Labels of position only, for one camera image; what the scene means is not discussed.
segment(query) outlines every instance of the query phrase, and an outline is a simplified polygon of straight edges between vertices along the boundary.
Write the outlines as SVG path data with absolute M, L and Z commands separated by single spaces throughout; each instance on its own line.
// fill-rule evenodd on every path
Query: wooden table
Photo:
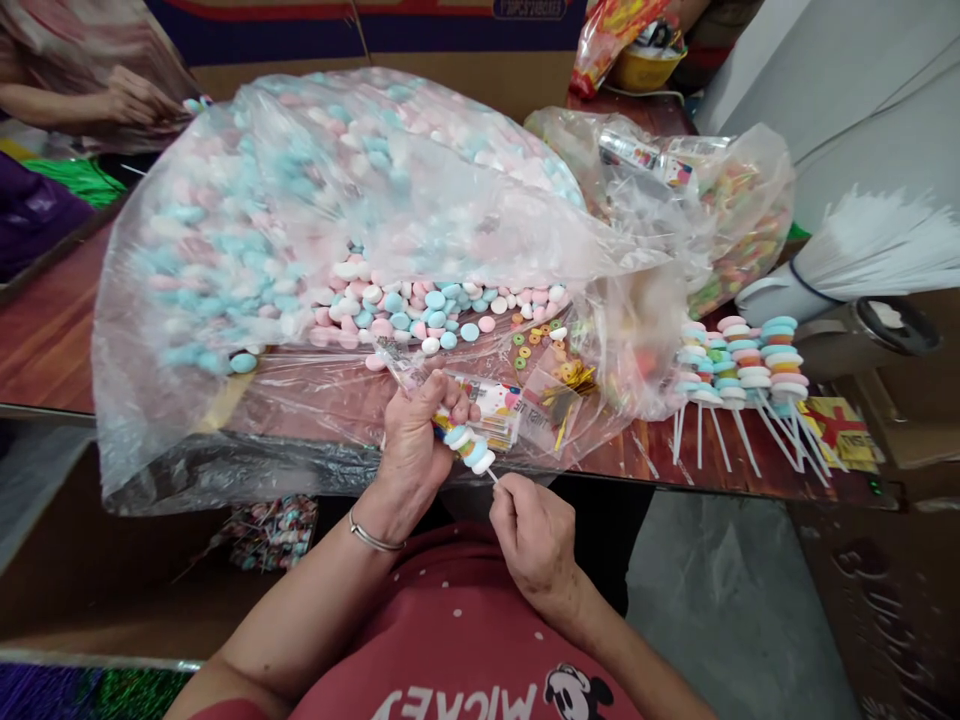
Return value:
M 669 99 L 634 104 L 631 114 L 661 134 L 689 133 L 682 111 Z M 15 290 L 0 305 L 0 408 L 17 416 L 53 415 L 61 422 L 93 423 L 90 339 L 93 310 L 112 218 L 76 244 L 69 255 Z M 371 391 L 365 407 L 382 404 Z M 259 403 L 259 410 L 251 410 Z M 291 419 L 289 414 L 263 412 L 269 396 L 248 392 L 226 420 L 226 430 L 245 439 L 295 438 L 317 452 L 336 443 L 332 427 Z M 825 500 L 889 507 L 889 498 L 873 494 L 861 473 L 834 473 L 830 487 L 812 474 L 795 472 L 786 462 L 756 412 L 743 413 L 762 477 L 750 468 L 731 414 L 718 413 L 733 472 L 727 472 L 709 415 L 703 424 L 703 469 L 696 465 L 696 413 L 688 412 L 681 462 L 673 465 L 673 422 L 633 422 L 620 435 L 598 447 L 571 468 L 584 476 L 605 476 L 654 482 L 663 486 L 709 492 L 741 493 L 790 500 Z

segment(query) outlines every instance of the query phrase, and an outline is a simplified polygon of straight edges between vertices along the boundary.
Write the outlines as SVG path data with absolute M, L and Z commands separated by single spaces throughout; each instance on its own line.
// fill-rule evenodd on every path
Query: hand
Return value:
M 117 65 L 103 94 L 107 118 L 118 125 L 156 125 L 182 120 L 187 112 L 153 83 Z
M 520 592 L 550 623 L 576 618 L 583 572 L 573 556 L 576 513 L 545 487 L 507 473 L 493 488 L 490 522 Z
M 480 408 L 441 365 L 428 361 L 426 383 L 412 397 L 398 390 L 384 413 L 380 470 L 354 509 L 354 519 L 380 540 L 406 540 L 450 474 L 454 453 L 434 436 L 430 422 L 437 408 L 443 404 L 457 425 L 480 419 Z

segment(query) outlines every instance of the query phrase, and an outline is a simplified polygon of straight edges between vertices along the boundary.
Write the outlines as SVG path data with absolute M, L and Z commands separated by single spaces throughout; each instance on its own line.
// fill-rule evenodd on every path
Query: person's left hand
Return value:
M 430 422 L 438 406 L 446 407 L 457 425 L 480 419 L 480 408 L 441 364 L 428 362 L 426 383 L 411 397 L 398 390 L 387 405 L 380 470 L 354 509 L 356 521 L 386 542 L 409 537 L 450 474 L 454 452 L 434 436 Z

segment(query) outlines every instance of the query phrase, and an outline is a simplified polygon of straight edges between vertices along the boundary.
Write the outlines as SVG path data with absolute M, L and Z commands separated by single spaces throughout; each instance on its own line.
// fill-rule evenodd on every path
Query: red shirt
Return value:
M 461 524 L 415 545 L 344 658 L 291 720 L 640 717 L 609 674 L 523 599 L 489 531 Z M 248 701 L 229 700 L 194 720 L 264 717 Z

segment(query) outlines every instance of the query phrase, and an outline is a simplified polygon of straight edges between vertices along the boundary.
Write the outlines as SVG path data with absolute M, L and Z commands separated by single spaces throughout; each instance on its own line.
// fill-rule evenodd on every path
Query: cardboard box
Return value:
M 261 75 L 366 65 L 435 80 L 523 122 L 562 106 L 587 0 L 147 0 L 216 100 Z
M 99 477 L 91 445 L 0 575 L 0 660 L 209 658 L 280 574 L 213 554 L 184 574 L 229 511 L 116 517 Z
M 790 515 L 865 720 L 960 718 L 955 513 Z

